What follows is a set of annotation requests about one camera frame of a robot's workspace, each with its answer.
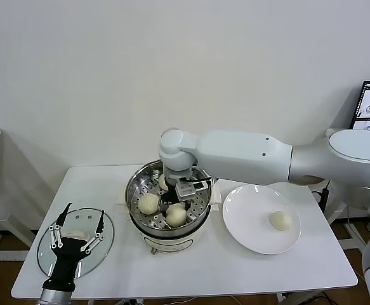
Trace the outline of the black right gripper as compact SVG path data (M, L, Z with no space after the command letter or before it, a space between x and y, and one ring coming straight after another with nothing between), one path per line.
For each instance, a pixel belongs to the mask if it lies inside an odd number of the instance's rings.
M167 191L162 195L162 199L159 200L159 211L165 212L171 203L177 203L177 193L175 186L170 185L169 183L166 183L166 186L168 188ZM187 213L187 222L193 222L194 216L193 216L193 200L187 200L185 201L185 210Z

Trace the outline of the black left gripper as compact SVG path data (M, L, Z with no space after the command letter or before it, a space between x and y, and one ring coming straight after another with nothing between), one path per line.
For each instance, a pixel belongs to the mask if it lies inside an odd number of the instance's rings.
M43 289L75 290L74 278L79 262L88 257L93 249L104 240L105 212L103 210L96 227L95 236L88 242L72 237L62 237L61 229L71 205L72 203L68 203L55 223L49 227L51 248L54 248L52 252L56 255L56 262L51 276L43 283Z

